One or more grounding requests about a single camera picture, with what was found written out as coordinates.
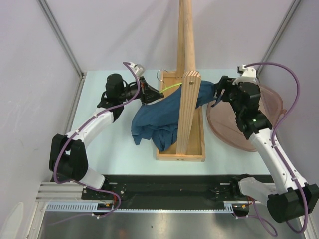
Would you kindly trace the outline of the green hanger with metal hook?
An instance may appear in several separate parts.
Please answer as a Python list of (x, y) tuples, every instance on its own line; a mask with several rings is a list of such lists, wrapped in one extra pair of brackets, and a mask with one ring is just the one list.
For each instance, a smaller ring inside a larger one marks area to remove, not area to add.
[[(160, 69), (156, 73), (157, 79), (160, 81), (160, 92), (163, 93), (167, 90), (170, 90), (174, 87), (180, 86), (182, 84), (181, 80), (177, 79), (176, 71), (168, 71), (166, 69)], [(168, 86), (165, 83), (165, 78), (173, 80), (172, 84)]]

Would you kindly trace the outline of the dark blue t shirt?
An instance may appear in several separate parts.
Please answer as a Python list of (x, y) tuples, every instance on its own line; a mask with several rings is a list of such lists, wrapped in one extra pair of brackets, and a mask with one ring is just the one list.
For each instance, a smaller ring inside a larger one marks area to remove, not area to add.
[(181, 87), (161, 101), (142, 105), (131, 124), (135, 145), (152, 140), (160, 151), (168, 150), (177, 141)]

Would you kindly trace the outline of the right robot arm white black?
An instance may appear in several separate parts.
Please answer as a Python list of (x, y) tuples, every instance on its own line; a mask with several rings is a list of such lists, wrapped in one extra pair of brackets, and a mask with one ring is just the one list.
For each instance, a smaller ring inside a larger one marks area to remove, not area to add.
[(234, 78), (222, 76), (215, 96), (230, 104), (237, 128), (256, 148), (275, 184), (270, 187), (243, 174), (235, 177), (230, 195), (236, 200), (249, 196), (259, 201), (278, 223), (307, 217), (319, 199), (319, 188), (317, 184), (310, 185), (297, 171), (273, 135), (270, 121), (259, 109), (259, 86), (253, 82), (236, 83)]

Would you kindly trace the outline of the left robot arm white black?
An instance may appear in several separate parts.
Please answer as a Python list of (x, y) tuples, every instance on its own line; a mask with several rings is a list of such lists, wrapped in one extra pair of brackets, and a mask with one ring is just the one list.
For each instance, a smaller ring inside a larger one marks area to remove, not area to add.
[(56, 183), (61, 183), (58, 176), (62, 176), (65, 181), (74, 180), (92, 187), (93, 194), (99, 199), (109, 196), (110, 186), (104, 183), (105, 176), (89, 167), (86, 149), (106, 127), (119, 118), (127, 103), (137, 99), (146, 104), (164, 97), (143, 76), (136, 76), (135, 79), (135, 82), (128, 84), (120, 74), (109, 75), (106, 89), (93, 115), (78, 129), (53, 137), (49, 169)]

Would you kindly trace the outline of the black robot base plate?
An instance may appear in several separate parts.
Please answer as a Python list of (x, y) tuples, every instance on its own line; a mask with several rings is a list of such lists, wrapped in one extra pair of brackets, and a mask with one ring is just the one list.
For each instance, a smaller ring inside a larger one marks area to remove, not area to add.
[(226, 201), (250, 203), (236, 196), (233, 175), (108, 175), (104, 190), (117, 193), (120, 209), (213, 210)]

